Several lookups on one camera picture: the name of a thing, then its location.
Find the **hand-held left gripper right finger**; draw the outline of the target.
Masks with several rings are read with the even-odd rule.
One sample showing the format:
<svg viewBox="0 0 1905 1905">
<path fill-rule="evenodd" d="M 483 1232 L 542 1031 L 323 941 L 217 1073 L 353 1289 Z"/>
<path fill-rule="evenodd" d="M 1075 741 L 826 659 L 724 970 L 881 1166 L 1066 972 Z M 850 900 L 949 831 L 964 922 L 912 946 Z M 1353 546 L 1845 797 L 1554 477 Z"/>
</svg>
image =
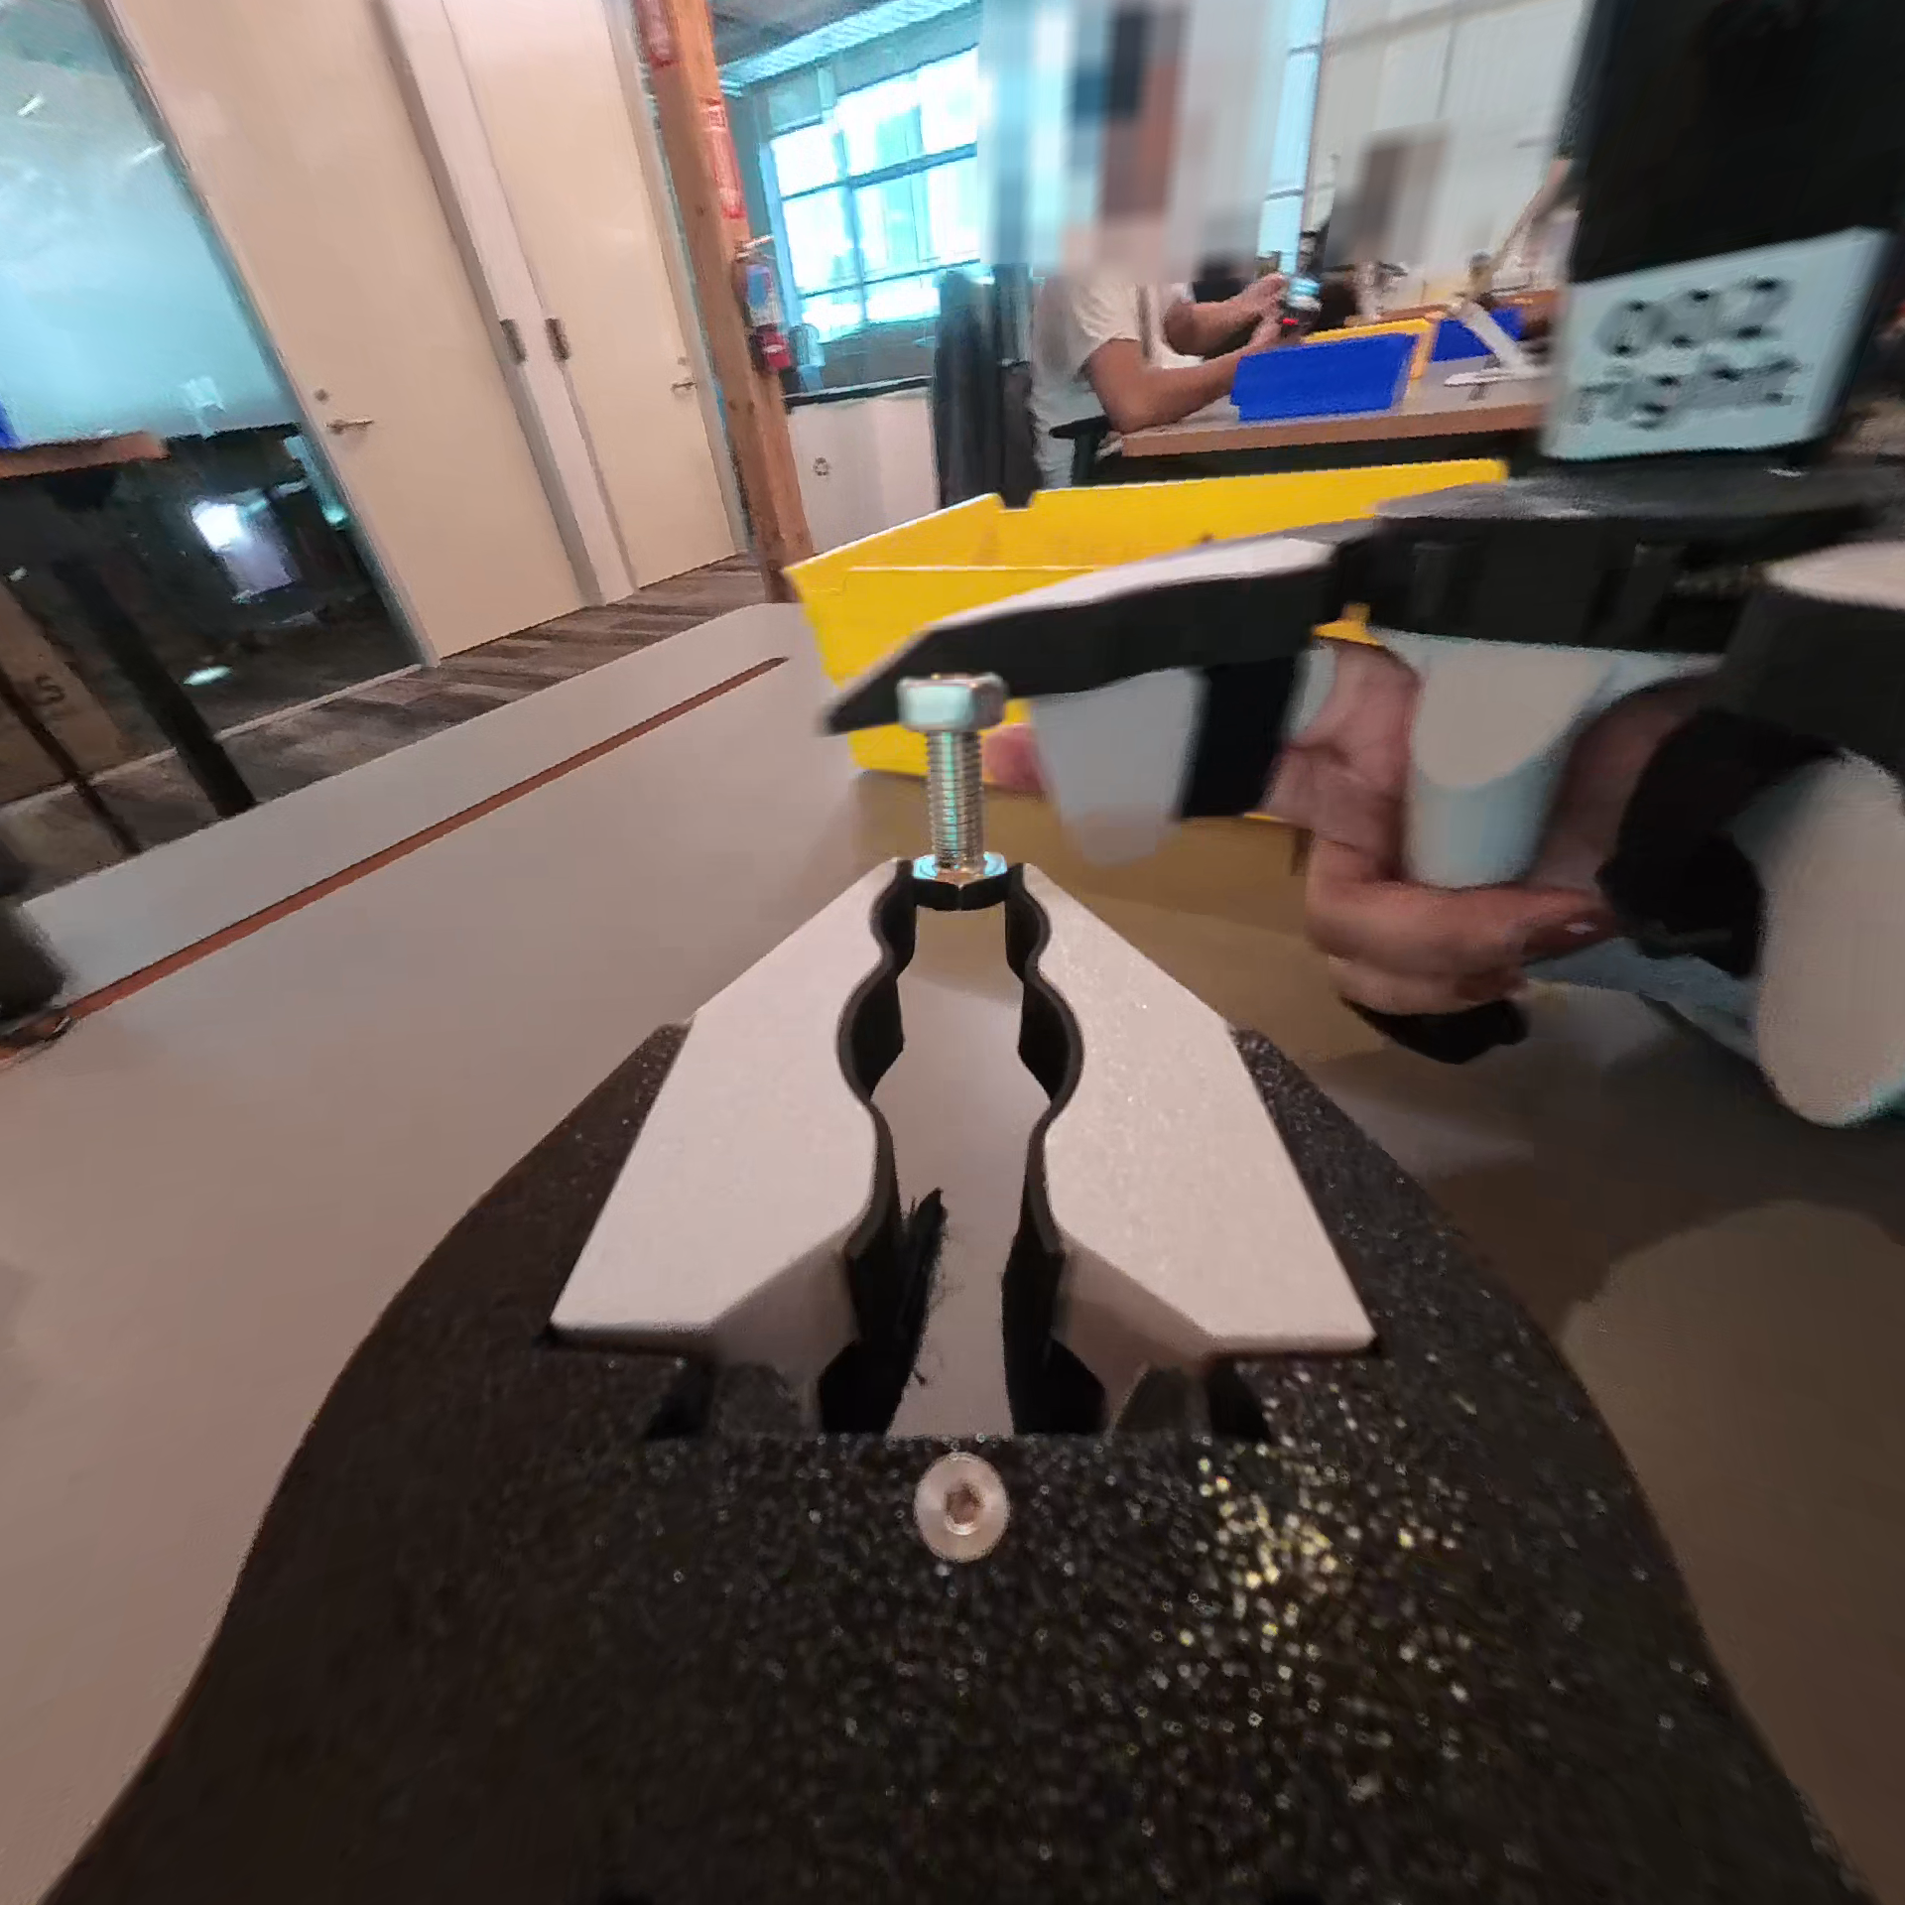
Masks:
<svg viewBox="0 0 1905 1905">
<path fill-rule="evenodd" d="M 1019 1435 L 1093 1435 L 1149 1375 L 1353 1357 L 1373 1325 L 1229 1023 L 1032 867 L 1005 892 L 1045 1096 L 1003 1274 Z"/>
</svg>

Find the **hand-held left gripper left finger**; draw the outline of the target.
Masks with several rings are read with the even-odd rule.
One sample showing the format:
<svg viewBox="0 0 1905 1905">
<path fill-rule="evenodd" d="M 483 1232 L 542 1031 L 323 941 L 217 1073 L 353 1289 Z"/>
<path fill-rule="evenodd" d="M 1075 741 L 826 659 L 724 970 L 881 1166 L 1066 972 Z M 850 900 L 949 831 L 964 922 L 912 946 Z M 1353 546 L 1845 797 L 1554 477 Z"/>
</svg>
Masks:
<svg viewBox="0 0 1905 1905">
<path fill-rule="evenodd" d="M 890 1429 L 945 1235 L 938 1190 L 904 1199 L 872 1102 L 915 912 L 913 871 L 877 868 L 692 1017 L 556 1340 L 763 1367 L 826 1433 Z"/>
</svg>

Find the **red fire extinguisher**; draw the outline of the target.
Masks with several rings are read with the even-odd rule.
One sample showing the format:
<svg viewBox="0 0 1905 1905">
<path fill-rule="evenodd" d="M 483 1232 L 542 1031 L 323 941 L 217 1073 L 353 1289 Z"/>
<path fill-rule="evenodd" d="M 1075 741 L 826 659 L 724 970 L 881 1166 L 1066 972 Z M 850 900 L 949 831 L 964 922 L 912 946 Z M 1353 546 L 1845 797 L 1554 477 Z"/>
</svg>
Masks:
<svg viewBox="0 0 1905 1905">
<path fill-rule="evenodd" d="M 778 293 L 776 248 L 768 235 L 751 235 L 735 248 L 729 284 L 756 371 L 785 376 L 793 369 L 793 349 Z"/>
</svg>

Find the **wooden pillar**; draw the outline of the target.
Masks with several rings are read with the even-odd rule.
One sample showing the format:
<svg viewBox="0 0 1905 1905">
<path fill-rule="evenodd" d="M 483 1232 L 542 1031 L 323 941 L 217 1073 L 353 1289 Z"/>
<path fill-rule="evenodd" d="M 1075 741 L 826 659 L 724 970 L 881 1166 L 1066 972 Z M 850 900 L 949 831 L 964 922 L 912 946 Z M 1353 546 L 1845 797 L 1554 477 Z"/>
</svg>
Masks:
<svg viewBox="0 0 1905 1905">
<path fill-rule="evenodd" d="M 735 248 L 753 231 L 710 5 L 633 2 L 633 15 L 756 557 L 768 596 L 793 604 L 788 573 L 813 549 L 783 383 L 756 371 L 729 284 Z"/>
</svg>

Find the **black office chair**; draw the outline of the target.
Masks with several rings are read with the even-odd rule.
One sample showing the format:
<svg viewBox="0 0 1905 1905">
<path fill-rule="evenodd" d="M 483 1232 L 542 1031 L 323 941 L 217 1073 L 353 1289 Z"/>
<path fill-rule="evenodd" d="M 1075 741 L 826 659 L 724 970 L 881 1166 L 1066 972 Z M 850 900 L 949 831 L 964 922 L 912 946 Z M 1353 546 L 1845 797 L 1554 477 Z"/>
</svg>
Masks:
<svg viewBox="0 0 1905 1905">
<path fill-rule="evenodd" d="M 937 282 L 932 436 L 941 507 L 1040 487 L 1032 427 L 1032 276 L 948 270 Z"/>
</svg>

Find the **white cabinet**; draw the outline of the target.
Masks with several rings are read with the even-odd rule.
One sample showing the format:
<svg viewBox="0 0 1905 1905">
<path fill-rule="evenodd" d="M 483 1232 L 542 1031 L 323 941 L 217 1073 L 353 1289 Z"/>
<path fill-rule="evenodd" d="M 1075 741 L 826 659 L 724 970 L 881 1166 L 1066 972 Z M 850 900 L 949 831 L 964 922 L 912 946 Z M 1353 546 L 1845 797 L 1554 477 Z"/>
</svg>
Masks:
<svg viewBox="0 0 1905 1905">
<path fill-rule="evenodd" d="M 813 556 L 938 510 L 928 383 L 791 399 L 788 431 Z"/>
</svg>

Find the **silver hex bolt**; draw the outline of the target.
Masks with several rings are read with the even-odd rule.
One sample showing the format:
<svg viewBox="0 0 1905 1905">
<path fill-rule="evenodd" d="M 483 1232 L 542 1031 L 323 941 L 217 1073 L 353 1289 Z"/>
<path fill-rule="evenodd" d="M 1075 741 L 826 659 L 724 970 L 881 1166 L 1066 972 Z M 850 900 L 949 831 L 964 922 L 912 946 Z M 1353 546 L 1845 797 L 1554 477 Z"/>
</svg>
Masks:
<svg viewBox="0 0 1905 1905">
<path fill-rule="evenodd" d="M 897 723 L 924 747 L 929 853 L 943 864 L 977 862 L 989 850 L 985 738 L 1007 707 L 1007 687 L 994 673 L 910 675 L 896 687 Z"/>
</svg>

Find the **wooden desk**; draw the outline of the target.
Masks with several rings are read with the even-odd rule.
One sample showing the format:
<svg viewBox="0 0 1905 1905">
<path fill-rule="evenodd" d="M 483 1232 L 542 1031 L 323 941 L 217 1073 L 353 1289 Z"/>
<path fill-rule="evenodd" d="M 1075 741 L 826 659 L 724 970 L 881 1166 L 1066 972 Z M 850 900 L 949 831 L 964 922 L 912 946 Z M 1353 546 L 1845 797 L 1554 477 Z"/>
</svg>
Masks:
<svg viewBox="0 0 1905 1905">
<path fill-rule="evenodd" d="M 1423 379 L 1386 413 L 1242 419 L 1219 403 L 1176 425 L 1119 436 L 1118 444 L 1141 461 L 1168 461 L 1510 437 L 1539 431 L 1550 387 L 1554 376 L 1547 366 L 1529 371 L 1510 371 L 1483 361 L 1430 366 Z"/>
</svg>

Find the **white double door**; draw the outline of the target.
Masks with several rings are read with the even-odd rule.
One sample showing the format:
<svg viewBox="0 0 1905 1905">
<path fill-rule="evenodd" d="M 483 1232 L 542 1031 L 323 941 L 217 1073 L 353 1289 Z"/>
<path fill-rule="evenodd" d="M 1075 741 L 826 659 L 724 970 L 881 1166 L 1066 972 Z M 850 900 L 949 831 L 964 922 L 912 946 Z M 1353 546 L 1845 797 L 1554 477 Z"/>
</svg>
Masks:
<svg viewBox="0 0 1905 1905">
<path fill-rule="evenodd" d="M 736 551 L 631 5 L 373 5 L 584 604 Z"/>
</svg>

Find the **printed cardboard box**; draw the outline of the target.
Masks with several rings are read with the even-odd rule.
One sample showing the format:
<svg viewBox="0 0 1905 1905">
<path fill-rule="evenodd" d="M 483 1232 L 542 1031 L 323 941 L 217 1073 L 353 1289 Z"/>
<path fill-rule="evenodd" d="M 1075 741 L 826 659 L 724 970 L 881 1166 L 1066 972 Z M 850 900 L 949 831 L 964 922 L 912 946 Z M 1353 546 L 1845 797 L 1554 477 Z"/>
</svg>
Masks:
<svg viewBox="0 0 1905 1905">
<path fill-rule="evenodd" d="M 134 738 L 76 673 L 8 587 L 3 587 L 3 673 L 35 723 L 59 741 L 81 773 L 122 767 L 135 755 Z M 63 786 L 63 771 L 3 701 L 3 802 Z"/>
</svg>

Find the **yellow plastic bin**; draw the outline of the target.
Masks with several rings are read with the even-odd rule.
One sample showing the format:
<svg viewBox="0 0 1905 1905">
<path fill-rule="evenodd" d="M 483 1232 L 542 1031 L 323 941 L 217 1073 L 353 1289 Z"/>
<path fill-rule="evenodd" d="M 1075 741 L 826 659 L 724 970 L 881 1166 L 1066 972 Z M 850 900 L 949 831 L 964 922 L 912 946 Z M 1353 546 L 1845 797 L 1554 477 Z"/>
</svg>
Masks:
<svg viewBox="0 0 1905 1905">
<path fill-rule="evenodd" d="M 1505 477 L 1504 461 L 1428 461 L 1045 489 L 1022 507 L 982 494 L 797 563 L 788 578 L 826 675 L 845 684 L 949 612 L 1214 540 L 1359 521 L 1402 497 Z"/>
</svg>

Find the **person's right hand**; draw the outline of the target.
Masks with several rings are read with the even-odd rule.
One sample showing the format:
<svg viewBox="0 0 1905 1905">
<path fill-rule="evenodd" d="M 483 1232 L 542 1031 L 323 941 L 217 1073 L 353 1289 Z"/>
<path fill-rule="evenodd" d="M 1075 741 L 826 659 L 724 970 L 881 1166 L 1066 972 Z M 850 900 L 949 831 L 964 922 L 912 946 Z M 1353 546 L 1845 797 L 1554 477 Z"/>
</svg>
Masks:
<svg viewBox="0 0 1905 1905">
<path fill-rule="evenodd" d="M 1267 809 L 1311 834 L 1304 929 L 1361 1017 L 1444 1017 L 1519 995 L 1531 967 L 1606 944 L 1598 890 L 1632 789 L 1708 701 L 1708 681 L 1659 683 L 1613 706 L 1574 743 L 1531 875 L 1435 890 L 1405 874 L 1403 820 L 1418 681 L 1392 655 L 1343 649 L 1320 715 L 1285 743 Z"/>
</svg>

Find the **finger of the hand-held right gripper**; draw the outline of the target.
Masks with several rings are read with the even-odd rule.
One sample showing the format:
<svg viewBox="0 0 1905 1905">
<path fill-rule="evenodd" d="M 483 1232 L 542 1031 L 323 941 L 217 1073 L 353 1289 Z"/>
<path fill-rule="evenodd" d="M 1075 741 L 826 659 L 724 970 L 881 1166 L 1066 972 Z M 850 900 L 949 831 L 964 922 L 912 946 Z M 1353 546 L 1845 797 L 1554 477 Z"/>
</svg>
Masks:
<svg viewBox="0 0 1905 1905">
<path fill-rule="evenodd" d="M 924 627 L 850 681 L 828 733 L 948 729 L 953 678 L 1032 715 L 1039 784 L 1075 848 L 1147 857 L 1181 820 L 1239 818 L 1333 675 L 1343 556 L 1320 536 L 1218 540 L 1019 591 Z"/>
</svg>

